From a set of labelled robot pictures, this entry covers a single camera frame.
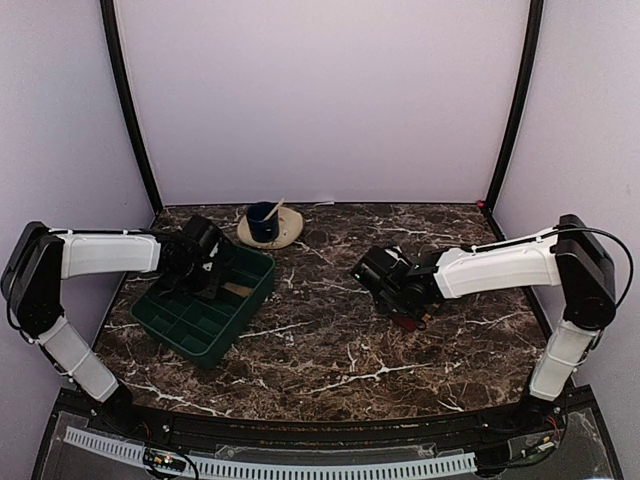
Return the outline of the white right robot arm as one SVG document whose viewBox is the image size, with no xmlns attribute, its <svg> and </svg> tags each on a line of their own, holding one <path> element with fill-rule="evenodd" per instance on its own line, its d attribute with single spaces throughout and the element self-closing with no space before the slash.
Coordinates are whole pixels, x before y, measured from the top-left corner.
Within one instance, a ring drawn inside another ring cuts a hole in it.
<svg viewBox="0 0 640 480">
<path fill-rule="evenodd" d="M 565 308 L 526 390 L 510 413 L 521 434 L 549 416 L 564 384 L 613 322 L 626 291 L 616 290 L 613 258 L 599 242 L 615 235 L 574 214 L 535 234 L 487 245 L 432 250 L 413 262 L 394 247 L 371 247 L 351 275 L 389 313 L 421 319 L 428 306 L 470 294 L 520 287 L 561 287 Z"/>
</svg>

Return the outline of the tan sock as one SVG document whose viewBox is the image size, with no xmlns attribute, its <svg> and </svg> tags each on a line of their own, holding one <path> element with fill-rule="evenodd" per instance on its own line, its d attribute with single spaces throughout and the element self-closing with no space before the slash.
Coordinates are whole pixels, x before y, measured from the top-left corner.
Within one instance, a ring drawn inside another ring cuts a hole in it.
<svg viewBox="0 0 640 480">
<path fill-rule="evenodd" d="M 244 286 L 244 285 L 240 285 L 240 284 L 236 284 L 236 283 L 232 283 L 232 282 L 226 282 L 223 285 L 223 288 L 235 295 L 241 296 L 243 298 L 247 298 L 249 296 L 251 296 L 254 292 L 254 289 L 248 286 Z"/>
</svg>

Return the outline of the green plastic divided tray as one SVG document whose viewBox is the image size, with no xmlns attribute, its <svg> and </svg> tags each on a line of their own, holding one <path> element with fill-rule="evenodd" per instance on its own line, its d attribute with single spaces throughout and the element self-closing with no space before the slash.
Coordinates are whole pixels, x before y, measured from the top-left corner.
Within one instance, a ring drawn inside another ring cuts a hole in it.
<svg viewBox="0 0 640 480">
<path fill-rule="evenodd" d="M 130 308 L 147 334 L 202 369 L 215 368 L 272 293 L 273 257 L 239 246 L 225 272 L 238 294 L 219 287 L 213 299 L 167 291 L 155 282 Z"/>
</svg>

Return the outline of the striped brown red sock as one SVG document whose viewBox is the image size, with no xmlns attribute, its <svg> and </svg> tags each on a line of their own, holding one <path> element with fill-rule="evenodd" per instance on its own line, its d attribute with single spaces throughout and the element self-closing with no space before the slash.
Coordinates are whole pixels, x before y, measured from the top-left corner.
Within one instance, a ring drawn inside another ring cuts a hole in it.
<svg viewBox="0 0 640 480">
<path fill-rule="evenodd" d="M 392 312 L 389 314 L 391 320 L 408 332 L 422 331 L 426 329 L 427 323 L 434 317 L 440 309 L 440 304 L 432 304 L 424 310 L 419 310 L 413 314 L 407 312 Z"/>
</svg>

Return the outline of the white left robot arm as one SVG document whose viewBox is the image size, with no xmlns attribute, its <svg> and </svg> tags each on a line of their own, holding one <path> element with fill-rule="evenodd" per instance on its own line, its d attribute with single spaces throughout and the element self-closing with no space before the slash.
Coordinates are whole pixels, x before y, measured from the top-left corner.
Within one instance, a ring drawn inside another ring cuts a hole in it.
<svg viewBox="0 0 640 480">
<path fill-rule="evenodd" d="M 1 276 L 6 320 L 50 357 L 92 400 L 120 436 L 141 427 L 127 388 L 97 357 L 66 317 L 63 281 L 120 272 L 157 273 L 168 291 L 213 296 L 233 243 L 210 220 L 195 216 L 178 232 L 64 230 L 28 223 Z"/>
</svg>

